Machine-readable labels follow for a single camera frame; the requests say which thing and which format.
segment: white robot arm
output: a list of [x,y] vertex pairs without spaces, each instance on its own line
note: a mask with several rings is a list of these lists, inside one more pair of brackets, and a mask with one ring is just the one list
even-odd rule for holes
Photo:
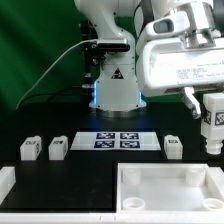
[[[193,117],[200,118],[195,91],[224,83],[224,39],[214,2],[220,0],[75,0],[97,31],[97,46],[107,52],[90,107],[123,115],[145,107],[140,92],[146,97],[180,93]],[[115,16],[133,15],[137,45],[115,23]],[[110,54],[110,48],[117,52]]]
[[[92,110],[104,116],[129,116],[146,106],[142,102],[135,74],[135,39],[115,23],[116,16],[133,16],[139,0],[75,0],[76,7],[93,24],[97,46],[107,54],[95,83]],[[110,48],[117,47],[111,53]]]
[[180,93],[193,117],[201,117],[194,92],[213,90],[224,82],[224,39],[213,13],[217,2],[142,0],[135,25],[141,27],[137,76],[145,96]]

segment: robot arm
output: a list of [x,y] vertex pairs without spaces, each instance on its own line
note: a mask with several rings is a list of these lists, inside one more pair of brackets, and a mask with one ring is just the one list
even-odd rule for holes
[[[136,26],[147,15],[144,2],[149,0],[142,0],[138,7]],[[148,13],[155,21],[142,23],[136,47],[139,89],[147,97],[180,93],[193,117],[200,118],[200,105],[193,94],[216,89],[224,82],[224,39],[216,30],[213,12],[217,1],[150,3]]]

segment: green wall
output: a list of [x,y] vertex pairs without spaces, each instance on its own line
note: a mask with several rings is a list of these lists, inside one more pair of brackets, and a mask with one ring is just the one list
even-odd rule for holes
[[[78,24],[83,19],[73,0],[0,0],[0,120],[15,110],[23,94],[66,49],[81,40]],[[117,22],[134,32],[132,18]],[[82,59],[76,51],[70,53],[32,94],[80,85]]]

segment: black cable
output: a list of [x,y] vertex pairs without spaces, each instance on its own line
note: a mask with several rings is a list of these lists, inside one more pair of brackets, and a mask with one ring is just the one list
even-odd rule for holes
[[[41,94],[34,94],[34,95],[31,95],[31,96],[28,96],[26,97],[25,99],[23,99],[20,104],[19,104],[19,108],[24,104],[25,101],[31,99],[31,98],[35,98],[35,97],[38,97],[38,96],[50,96],[50,98],[48,98],[47,102],[50,102],[53,98],[59,96],[61,93],[64,93],[68,90],[71,90],[71,89],[74,89],[74,88],[82,88],[81,86],[70,86],[70,87],[66,87],[66,88],[63,88],[59,91],[57,91],[56,93],[41,93]],[[73,94],[63,94],[62,96],[72,96]]]
[[61,93],[64,93],[64,92],[69,91],[69,90],[72,90],[72,89],[80,89],[81,90],[82,89],[82,86],[69,86],[69,87],[66,87],[64,89],[61,89],[58,92],[52,94],[52,96],[49,97],[46,102],[51,102],[55,97],[57,97]]
[[25,101],[31,99],[31,98],[35,98],[35,97],[38,97],[38,96],[52,96],[53,94],[51,93],[41,93],[41,94],[35,94],[35,95],[31,95],[31,96],[28,96],[26,97],[25,99],[23,99],[20,104],[19,104],[19,108],[24,104]]

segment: black tabletop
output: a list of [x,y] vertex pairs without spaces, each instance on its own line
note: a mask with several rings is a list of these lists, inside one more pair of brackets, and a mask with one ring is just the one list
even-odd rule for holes
[[[16,185],[0,212],[115,212],[118,163],[207,163],[224,168],[224,154],[206,153],[201,121],[179,103],[154,103],[132,118],[93,115],[78,103],[33,103],[14,112],[0,125],[0,166],[14,166]],[[65,135],[69,146],[77,131],[157,133],[162,151],[69,151],[64,161],[49,161],[48,146]],[[41,136],[37,161],[20,160],[27,137]],[[179,136],[183,160],[167,160],[164,136]]]

